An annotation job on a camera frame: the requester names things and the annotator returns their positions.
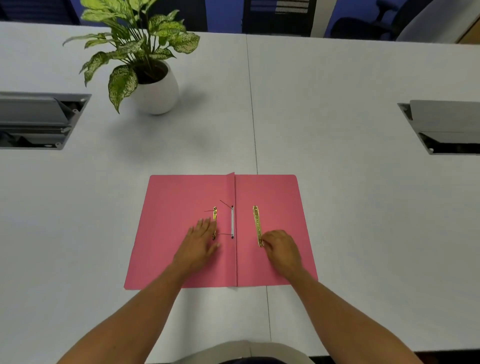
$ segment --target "chair seat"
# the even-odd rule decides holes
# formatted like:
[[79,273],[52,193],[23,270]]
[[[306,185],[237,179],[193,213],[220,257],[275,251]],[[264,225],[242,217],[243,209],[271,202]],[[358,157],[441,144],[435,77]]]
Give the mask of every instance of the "chair seat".
[[378,40],[386,31],[355,18],[338,19],[330,33],[331,38]]

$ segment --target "person's right hand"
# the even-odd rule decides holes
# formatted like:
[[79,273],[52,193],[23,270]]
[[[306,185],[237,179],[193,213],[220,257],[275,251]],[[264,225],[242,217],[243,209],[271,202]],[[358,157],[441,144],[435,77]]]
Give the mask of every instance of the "person's right hand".
[[288,281],[303,271],[301,257],[292,237],[283,230],[274,230],[262,235],[268,259],[275,269]]

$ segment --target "open file folder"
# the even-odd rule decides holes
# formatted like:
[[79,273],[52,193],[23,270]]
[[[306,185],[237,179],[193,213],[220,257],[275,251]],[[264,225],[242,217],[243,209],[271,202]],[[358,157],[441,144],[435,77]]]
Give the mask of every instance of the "open file folder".
[[125,289],[146,287],[171,263],[190,226],[216,207],[220,247],[184,287],[288,284],[259,246],[253,206],[263,232],[282,229],[297,243],[305,268],[317,278],[297,178],[293,175],[151,176]]

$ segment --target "gold metal bar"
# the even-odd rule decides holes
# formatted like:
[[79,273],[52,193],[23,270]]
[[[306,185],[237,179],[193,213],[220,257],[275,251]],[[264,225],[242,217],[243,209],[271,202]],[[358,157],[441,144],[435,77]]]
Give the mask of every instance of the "gold metal bar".
[[262,227],[260,226],[260,215],[258,214],[258,207],[253,207],[253,217],[255,218],[255,227],[257,228],[258,246],[263,248],[264,243],[262,241]]
[[[216,207],[213,208],[213,220],[216,220]],[[213,232],[212,240],[216,239],[216,231]]]

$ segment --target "person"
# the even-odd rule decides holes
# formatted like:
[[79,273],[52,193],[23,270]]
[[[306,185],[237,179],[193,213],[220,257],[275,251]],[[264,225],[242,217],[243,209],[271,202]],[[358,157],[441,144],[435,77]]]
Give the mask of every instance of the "person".
[[[81,338],[58,363],[145,363],[185,280],[202,269],[219,249],[220,245],[212,242],[215,230],[216,221],[200,219],[188,230],[165,271]],[[318,337],[337,364],[421,363],[394,334],[312,278],[302,266],[295,242],[285,231],[269,231],[262,239],[268,259],[300,297]],[[307,363],[309,359],[304,357],[307,361],[291,362]],[[209,361],[213,358],[213,355],[203,355],[196,361],[194,354],[187,362],[219,364]],[[272,363],[277,359],[238,360]]]

